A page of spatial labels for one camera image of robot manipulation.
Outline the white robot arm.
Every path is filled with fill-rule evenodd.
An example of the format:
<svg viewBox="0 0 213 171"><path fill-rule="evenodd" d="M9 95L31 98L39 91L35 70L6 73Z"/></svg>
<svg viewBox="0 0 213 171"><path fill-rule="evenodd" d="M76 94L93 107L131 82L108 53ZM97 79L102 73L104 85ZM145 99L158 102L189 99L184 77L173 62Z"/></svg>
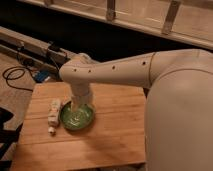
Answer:
<svg viewBox="0 0 213 171"><path fill-rule="evenodd" d="M147 171L213 171L213 53L170 50L102 63L80 53L60 77L74 107L92 102L92 83L146 88Z"/></svg>

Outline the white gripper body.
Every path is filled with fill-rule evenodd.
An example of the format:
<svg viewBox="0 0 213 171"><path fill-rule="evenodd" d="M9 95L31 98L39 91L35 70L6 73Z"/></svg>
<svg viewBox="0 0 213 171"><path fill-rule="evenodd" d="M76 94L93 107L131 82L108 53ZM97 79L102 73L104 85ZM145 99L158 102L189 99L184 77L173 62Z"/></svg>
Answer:
<svg viewBox="0 0 213 171"><path fill-rule="evenodd" d="M77 110L82 105L93 107L93 92L88 83L71 84L71 107Z"/></svg>

